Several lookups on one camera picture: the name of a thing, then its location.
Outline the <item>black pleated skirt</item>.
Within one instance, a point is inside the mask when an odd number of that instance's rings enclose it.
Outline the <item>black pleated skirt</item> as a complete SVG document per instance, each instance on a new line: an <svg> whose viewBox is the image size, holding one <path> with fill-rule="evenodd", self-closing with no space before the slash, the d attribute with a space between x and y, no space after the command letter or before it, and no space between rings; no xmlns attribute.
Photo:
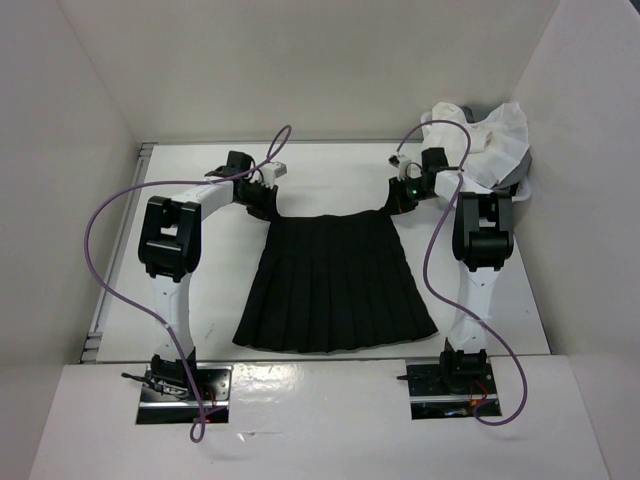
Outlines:
<svg viewBox="0 0 640 480"><path fill-rule="evenodd" d="M234 344L331 353L437 333L386 212L269 222Z"/></svg>

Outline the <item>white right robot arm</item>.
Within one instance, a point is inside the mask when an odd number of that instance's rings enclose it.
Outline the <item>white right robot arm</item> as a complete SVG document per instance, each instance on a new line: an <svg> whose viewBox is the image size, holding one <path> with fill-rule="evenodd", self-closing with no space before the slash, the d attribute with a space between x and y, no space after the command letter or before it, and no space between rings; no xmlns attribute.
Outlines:
<svg viewBox="0 0 640 480"><path fill-rule="evenodd" d="M439 197L455 213L452 253L460 267L458 297L450 303L455 319L439 356L438 381L459 393L487 372L489 310L499 273L514 250L512 196L466 180L448 164L442 147L422 152L420 163L396 153L389 163L397 175L389 180L387 209L414 210L423 200Z"/></svg>

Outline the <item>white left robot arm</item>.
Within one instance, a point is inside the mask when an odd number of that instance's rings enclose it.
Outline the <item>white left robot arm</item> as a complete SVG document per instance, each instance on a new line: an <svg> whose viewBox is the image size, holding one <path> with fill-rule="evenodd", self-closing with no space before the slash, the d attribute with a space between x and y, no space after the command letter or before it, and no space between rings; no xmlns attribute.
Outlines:
<svg viewBox="0 0 640 480"><path fill-rule="evenodd" d="M189 287L202 253L202 223L232 203L264 219L275 208L276 180L287 173L280 162L258 167L245 153L231 151L225 165L206 180L171 197L153 196L146 205L138 258L150 277L154 313L160 318L150 378L180 400L198 390L196 349L190 331Z"/></svg>

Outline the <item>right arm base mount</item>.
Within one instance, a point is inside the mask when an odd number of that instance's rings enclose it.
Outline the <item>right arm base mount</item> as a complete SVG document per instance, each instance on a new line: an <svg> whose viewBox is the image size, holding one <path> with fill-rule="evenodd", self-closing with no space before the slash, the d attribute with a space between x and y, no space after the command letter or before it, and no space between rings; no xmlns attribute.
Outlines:
<svg viewBox="0 0 640 480"><path fill-rule="evenodd" d="M436 361L407 362L396 377L408 388L413 420L499 417L501 407L490 363L479 373L446 374Z"/></svg>

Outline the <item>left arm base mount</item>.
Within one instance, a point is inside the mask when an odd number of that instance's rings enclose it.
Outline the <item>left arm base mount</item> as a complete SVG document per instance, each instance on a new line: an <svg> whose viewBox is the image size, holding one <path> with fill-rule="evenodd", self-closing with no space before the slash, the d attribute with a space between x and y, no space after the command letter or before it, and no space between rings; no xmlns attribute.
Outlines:
<svg viewBox="0 0 640 480"><path fill-rule="evenodd" d="M151 369L143 375L123 372L122 378L141 385L136 423L138 425L191 424L197 419L199 406L189 383L154 379ZM194 376L203 401L207 424L229 421L231 366L201 366Z"/></svg>

